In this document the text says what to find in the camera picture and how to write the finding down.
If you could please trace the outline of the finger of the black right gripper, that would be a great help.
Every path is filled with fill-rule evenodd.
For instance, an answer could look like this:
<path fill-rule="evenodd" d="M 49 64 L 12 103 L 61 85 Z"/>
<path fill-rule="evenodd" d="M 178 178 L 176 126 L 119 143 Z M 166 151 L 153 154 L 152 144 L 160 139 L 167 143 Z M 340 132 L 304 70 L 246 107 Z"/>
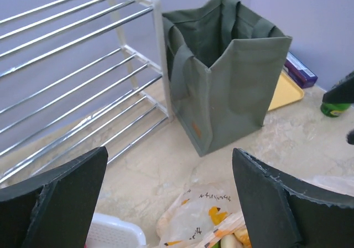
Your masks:
<path fill-rule="evenodd" d="M 323 95 L 322 102 L 327 104 L 353 104 L 353 91 L 352 71 Z"/>

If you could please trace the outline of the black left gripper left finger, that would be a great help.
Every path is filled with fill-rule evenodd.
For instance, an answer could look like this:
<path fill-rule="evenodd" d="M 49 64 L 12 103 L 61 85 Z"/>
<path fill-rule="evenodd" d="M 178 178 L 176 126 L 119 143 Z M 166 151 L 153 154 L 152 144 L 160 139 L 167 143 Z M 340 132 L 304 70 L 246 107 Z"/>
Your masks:
<path fill-rule="evenodd" d="M 1 247 L 84 247 L 107 161 L 97 147 L 1 189 Z"/>

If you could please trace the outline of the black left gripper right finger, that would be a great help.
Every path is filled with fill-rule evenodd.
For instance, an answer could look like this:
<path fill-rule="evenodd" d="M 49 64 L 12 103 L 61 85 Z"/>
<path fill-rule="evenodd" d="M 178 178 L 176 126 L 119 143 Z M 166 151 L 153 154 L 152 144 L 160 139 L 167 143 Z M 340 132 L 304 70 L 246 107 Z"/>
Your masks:
<path fill-rule="evenodd" d="M 235 148 L 232 168 L 252 247 L 353 247 L 353 197 Z"/>

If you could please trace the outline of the banana print plastic bag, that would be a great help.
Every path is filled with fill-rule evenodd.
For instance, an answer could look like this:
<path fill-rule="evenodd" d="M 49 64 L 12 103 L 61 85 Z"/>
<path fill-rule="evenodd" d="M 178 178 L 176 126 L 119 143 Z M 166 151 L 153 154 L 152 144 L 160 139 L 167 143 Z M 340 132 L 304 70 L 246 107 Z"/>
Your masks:
<path fill-rule="evenodd" d="M 317 175 L 305 180 L 320 188 L 353 197 L 353 176 Z M 236 189 L 231 180 L 207 185 L 196 185 L 181 193 L 157 222 L 160 242 L 157 247 L 220 247 L 220 240 L 246 226 L 243 214 L 236 206 Z M 313 240 L 299 247 L 353 247 L 353 215 L 349 216 L 349 233 L 344 222 L 320 222 L 320 226 L 334 226 L 325 233 L 320 226 L 310 223 Z"/>

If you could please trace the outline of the green fabric grocery bag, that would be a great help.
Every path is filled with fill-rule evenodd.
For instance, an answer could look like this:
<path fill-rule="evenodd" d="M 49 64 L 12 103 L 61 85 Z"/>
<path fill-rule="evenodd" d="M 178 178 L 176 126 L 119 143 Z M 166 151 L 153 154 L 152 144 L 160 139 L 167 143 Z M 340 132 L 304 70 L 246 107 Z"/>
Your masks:
<path fill-rule="evenodd" d="M 263 126 L 292 38 L 240 0 L 163 14 L 173 111 L 199 156 Z"/>

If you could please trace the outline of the croissant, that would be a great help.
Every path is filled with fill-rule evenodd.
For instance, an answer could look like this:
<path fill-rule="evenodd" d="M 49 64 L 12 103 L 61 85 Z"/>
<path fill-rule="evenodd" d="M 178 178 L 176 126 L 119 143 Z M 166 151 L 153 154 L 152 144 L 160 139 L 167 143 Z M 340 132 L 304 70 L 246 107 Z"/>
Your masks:
<path fill-rule="evenodd" d="M 252 247 L 249 234 L 245 226 L 238 228 L 234 231 L 233 234 L 235 235 L 236 239 L 243 245 L 243 247 Z"/>

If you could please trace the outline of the chocolate donut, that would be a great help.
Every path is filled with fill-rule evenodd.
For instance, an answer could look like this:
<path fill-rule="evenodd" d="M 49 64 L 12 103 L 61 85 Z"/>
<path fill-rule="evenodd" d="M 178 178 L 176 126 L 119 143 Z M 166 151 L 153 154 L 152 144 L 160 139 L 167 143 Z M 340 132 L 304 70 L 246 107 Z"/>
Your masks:
<path fill-rule="evenodd" d="M 240 248 L 242 244 L 237 240 L 234 234 L 225 235 L 220 240 L 220 248 Z"/>

